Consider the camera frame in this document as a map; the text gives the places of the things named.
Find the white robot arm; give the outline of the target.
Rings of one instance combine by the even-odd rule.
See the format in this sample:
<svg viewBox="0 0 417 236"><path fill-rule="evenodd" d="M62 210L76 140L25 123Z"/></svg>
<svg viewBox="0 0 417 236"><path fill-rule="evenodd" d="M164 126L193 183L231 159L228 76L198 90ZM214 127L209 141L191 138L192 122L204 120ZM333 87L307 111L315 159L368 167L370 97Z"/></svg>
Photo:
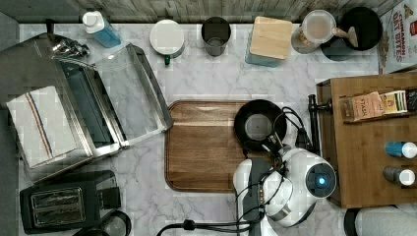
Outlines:
<svg viewBox="0 0 417 236"><path fill-rule="evenodd" d="M268 136L263 149L278 160L276 165L247 158L233 175L238 236L278 236L275 223L303 222L336 187L335 170L319 155L286 145L277 135Z"/></svg>

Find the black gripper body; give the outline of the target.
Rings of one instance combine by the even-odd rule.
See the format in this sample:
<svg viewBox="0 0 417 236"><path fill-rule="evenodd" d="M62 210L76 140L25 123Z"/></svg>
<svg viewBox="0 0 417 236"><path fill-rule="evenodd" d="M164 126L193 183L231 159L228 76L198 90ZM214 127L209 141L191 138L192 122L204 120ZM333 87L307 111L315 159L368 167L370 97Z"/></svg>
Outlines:
<svg viewBox="0 0 417 236"><path fill-rule="evenodd" d="M283 156L289 151L289 145L284 144L278 134L271 134L262 141L262 148L266 150L274 164L282 164Z"/></svg>

